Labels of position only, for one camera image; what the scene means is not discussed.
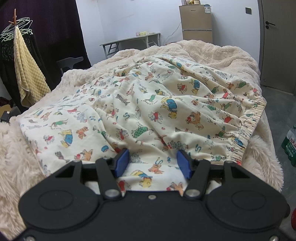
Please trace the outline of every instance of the gray door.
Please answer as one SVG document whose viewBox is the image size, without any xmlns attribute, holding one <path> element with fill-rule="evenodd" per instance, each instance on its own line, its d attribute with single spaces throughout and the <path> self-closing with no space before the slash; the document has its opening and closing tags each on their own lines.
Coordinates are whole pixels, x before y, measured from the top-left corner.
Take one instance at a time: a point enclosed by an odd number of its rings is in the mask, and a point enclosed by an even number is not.
<svg viewBox="0 0 296 241">
<path fill-rule="evenodd" d="M 294 93 L 296 0 L 262 0 L 262 8 L 264 53 L 261 84 Z"/>
</svg>

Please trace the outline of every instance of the door frame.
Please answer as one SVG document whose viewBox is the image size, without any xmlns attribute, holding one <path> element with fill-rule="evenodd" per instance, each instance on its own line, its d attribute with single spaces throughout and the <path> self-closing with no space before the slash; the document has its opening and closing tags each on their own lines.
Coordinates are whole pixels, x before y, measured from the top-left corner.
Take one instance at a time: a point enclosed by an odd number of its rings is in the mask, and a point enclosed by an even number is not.
<svg viewBox="0 0 296 241">
<path fill-rule="evenodd" d="M 265 39 L 265 22 L 264 22 L 262 0 L 258 0 L 258 8 L 259 8 L 259 21 L 260 21 L 260 53 L 259 53 L 258 65 L 260 70 L 260 82 L 261 82 L 263 56 L 264 56 L 264 39 Z M 296 96 L 296 86 L 295 86 L 293 95 Z"/>
</svg>

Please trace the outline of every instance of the beige refrigerator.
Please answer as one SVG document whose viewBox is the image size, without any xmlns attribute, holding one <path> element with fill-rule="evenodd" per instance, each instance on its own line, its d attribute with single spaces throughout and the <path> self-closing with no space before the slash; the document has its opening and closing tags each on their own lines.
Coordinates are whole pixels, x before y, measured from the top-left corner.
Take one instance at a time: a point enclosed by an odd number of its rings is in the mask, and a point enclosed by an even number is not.
<svg viewBox="0 0 296 241">
<path fill-rule="evenodd" d="M 213 43 L 211 8 L 209 5 L 179 6 L 184 40 Z"/>
</svg>

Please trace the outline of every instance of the dark cloth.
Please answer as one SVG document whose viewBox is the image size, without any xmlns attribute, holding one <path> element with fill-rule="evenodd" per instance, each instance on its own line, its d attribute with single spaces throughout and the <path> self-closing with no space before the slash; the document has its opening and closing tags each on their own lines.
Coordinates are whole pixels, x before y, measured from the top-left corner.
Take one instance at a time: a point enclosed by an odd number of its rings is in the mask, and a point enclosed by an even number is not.
<svg viewBox="0 0 296 241">
<path fill-rule="evenodd" d="M 23 38 L 28 50 L 30 51 L 30 54 L 34 58 L 43 75 L 45 76 L 45 81 L 47 85 L 51 90 L 55 89 L 55 87 L 59 84 L 61 80 L 61 72 L 57 64 L 55 63 L 56 67 L 54 67 L 56 68 L 56 70 L 51 72 L 55 73 L 55 75 L 51 76 L 42 60 L 34 35 L 24 34 Z M 20 109 L 21 112 L 24 112 L 28 108 L 21 105 L 20 93 L 15 74 L 13 41 L 14 40 L 12 39 L 0 43 L 0 77 L 11 98 L 14 100 L 16 106 Z"/>
<path fill-rule="evenodd" d="M 47 60 L 54 62 L 65 58 L 83 57 L 75 69 L 91 67 L 84 46 L 76 0 L 9 0 L 0 7 L 0 30 L 12 20 L 13 10 L 17 18 L 33 20 L 31 29 L 36 37 L 39 51 L 50 72 Z"/>
<path fill-rule="evenodd" d="M 0 97 L 0 107 L 7 104 L 10 104 L 10 101 L 4 97 Z"/>
</svg>

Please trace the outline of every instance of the fluffy white blanket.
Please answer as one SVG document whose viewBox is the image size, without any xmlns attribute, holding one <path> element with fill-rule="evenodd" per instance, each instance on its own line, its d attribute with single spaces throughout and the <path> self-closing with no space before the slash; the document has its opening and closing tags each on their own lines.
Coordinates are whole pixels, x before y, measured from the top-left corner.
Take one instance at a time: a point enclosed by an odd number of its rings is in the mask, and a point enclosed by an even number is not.
<svg viewBox="0 0 296 241">
<path fill-rule="evenodd" d="M 142 51 L 123 50 L 88 70 L 70 70 L 64 74 L 61 83 L 52 93 L 47 94 L 23 115 L 57 103 L 62 97 L 75 93 L 78 86 L 93 81 L 118 65 L 136 63 L 147 56 L 159 54 L 182 57 L 223 70 L 251 83 L 261 93 L 258 65 L 248 53 L 238 47 L 219 47 L 202 41 L 183 40 Z M 10 125 L 0 124 L 0 231 L 8 238 L 13 238 L 25 228 L 17 209 L 19 198 L 44 178 L 35 155 L 22 135 L 18 120 L 23 115 L 12 118 Z M 249 141 L 242 166 L 275 189 L 281 190 L 283 172 L 275 155 L 265 113 Z"/>
</svg>

